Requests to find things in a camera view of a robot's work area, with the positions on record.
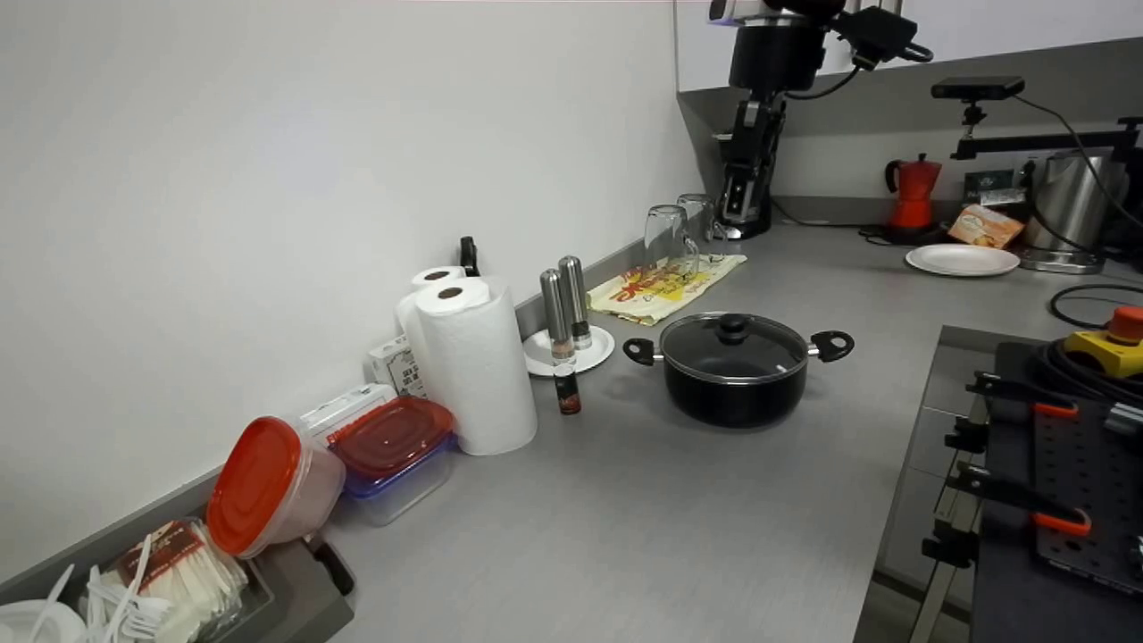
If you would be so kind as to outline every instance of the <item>pot lid knob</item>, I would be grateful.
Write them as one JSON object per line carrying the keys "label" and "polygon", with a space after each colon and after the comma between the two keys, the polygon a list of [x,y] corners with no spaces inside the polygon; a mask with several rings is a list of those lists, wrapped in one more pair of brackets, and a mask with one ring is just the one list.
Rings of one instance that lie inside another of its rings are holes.
{"label": "pot lid knob", "polygon": [[1143,306],[1116,306],[1108,338],[1135,345],[1143,338]]}
{"label": "pot lid knob", "polygon": [[727,345],[748,342],[748,318],[743,313],[725,313],[718,322],[718,338],[727,342]]}

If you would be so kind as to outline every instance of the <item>pot handle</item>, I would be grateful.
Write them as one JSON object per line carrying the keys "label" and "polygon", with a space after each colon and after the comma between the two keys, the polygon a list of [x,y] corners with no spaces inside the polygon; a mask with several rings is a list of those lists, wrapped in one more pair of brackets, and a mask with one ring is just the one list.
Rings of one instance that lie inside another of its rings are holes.
{"label": "pot handle", "polygon": [[622,354],[624,354],[630,360],[637,360],[637,363],[656,363],[656,360],[662,360],[662,354],[655,351],[655,342],[642,338],[642,335],[624,338],[624,342],[622,342]]}
{"label": "pot handle", "polygon": [[817,360],[839,360],[839,356],[855,354],[855,345],[858,345],[855,335],[839,333],[839,328],[810,335],[810,354]]}

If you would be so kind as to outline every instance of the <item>cooking pot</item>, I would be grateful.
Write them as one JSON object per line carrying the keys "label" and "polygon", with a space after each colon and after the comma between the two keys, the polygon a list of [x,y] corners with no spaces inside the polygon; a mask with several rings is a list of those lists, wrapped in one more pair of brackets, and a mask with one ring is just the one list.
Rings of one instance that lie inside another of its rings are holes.
{"label": "cooking pot", "polygon": [[649,338],[622,345],[637,363],[663,360],[670,401],[713,424],[764,424],[789,414],[807,385],[807,356],[839,360],[851,333],[802,338],[758,313],[706,311],[670,322],[662,351]]}

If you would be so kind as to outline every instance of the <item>upper cabinet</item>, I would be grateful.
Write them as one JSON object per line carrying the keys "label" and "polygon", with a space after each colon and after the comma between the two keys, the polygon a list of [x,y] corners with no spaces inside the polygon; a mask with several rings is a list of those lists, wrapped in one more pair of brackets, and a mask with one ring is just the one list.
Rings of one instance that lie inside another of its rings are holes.
{"label": "upper cabinet", "polygon": [[[851,0],[851,12],[858,12],[858,4],[897,6],[897,0]],[[674,0],[677,93],[727,85],[736,27],[712,25],[706,6],[712,0]],[[899,0],[899,16],[919,20],[919,44],[933,49],[933,60],[964,60],[1143,35],[1139,0]],[[826,60],[817,74],[836,74],[848,69],[848,44],[826,35]]]}

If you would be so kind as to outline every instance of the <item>gray countertop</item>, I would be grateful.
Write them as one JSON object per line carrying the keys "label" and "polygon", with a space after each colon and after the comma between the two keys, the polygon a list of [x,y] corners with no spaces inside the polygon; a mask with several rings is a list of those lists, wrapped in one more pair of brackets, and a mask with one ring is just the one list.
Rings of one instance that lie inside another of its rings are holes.
{"label": "gray countertop", "polygon": [[939,328],[1066,335],[1044,302],[1080,279],[933,279],[855,229],[775,226],[743,249],[693,311],[858,338],[848,360],[810,363],[789,417],[700,424],[670,406],[662,367],[624,356],[579,379],[579,417],[538,383],[532,445],[466,458],[385,530],[329,530],[357,576],[357,619],[335,639],[855,639]]}

